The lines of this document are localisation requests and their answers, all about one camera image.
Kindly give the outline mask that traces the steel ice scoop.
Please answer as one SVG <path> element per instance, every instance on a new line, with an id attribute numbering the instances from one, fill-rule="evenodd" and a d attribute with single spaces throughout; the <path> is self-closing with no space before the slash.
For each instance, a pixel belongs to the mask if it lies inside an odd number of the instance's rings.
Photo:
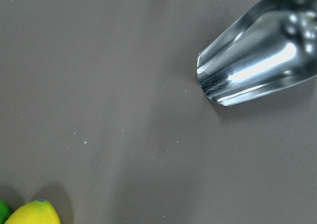
<path id="1" fill-rule="evenodd" d="M 317 74 L 317 0 L 261 0 L 203 49 L 198 83 L 213 103 L 232 106 Z"/>

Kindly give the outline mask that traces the yellow lemon lower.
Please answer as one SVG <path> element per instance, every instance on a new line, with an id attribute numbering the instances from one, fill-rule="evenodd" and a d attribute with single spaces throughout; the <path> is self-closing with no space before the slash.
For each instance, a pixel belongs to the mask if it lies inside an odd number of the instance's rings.
<path id="1" fill-rule="evenodd" d="M 40 198 L 19 207 L 4 222 L 5 224 L 60 224 L 60 218 L 54 206 Z"/>

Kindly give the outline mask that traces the green lime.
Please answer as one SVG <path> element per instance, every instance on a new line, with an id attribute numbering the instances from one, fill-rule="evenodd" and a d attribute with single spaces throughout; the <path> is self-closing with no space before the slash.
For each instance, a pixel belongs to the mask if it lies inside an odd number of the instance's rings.
<path id="1" fill-rule="evenodd" d="M 11 210 L 6 202 L 0 200 L 0 224 L 4 224 L 5 221 L 11 216 Z"/>

